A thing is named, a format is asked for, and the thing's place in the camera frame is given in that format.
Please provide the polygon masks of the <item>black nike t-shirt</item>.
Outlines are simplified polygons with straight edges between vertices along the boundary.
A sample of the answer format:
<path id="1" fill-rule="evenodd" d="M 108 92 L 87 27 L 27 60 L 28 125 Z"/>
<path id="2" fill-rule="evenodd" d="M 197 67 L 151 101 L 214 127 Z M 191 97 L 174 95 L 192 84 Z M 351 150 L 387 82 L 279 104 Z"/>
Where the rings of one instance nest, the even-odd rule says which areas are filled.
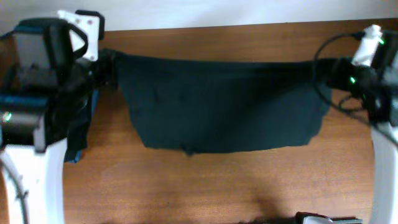
<path id="1" fill-rule="evenodd" d="M 304 146 L 329 107 L 310 62 L 205 62 L 115 53 L 118 85 L 146 147 L 187 154 Z"/>

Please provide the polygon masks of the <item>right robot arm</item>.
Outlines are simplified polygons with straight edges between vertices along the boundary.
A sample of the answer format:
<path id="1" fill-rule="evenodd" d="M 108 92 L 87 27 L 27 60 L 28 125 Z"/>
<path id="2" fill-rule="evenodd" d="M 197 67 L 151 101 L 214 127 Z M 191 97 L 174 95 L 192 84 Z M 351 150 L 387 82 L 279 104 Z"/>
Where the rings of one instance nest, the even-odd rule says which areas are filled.
<path id="1" fill-rule="evenodd" d="M 354 108 L 335 108 L 371 129 L 374 192 L 370 223 L 397 223 L 397 31 L 371 25 L 351 33 L 360 41 L 350 63 L 337 66 L 327 85 L 360 100 L 368 117 Z"/>

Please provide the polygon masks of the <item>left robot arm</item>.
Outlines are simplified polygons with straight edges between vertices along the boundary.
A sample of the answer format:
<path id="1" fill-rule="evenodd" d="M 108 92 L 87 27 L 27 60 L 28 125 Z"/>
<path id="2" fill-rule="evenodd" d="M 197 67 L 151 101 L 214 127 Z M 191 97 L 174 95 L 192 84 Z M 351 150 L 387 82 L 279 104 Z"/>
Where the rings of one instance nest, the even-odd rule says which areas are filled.
<path id="1" fill-rule="evenodd" d="M 63 223 L 63 165 L 86 147 L 98 90 L 116 88 L 104 17 L 60 11 L 10 31 L 17 61 L 1 83 L 1 173 L 11 223 Z"/>

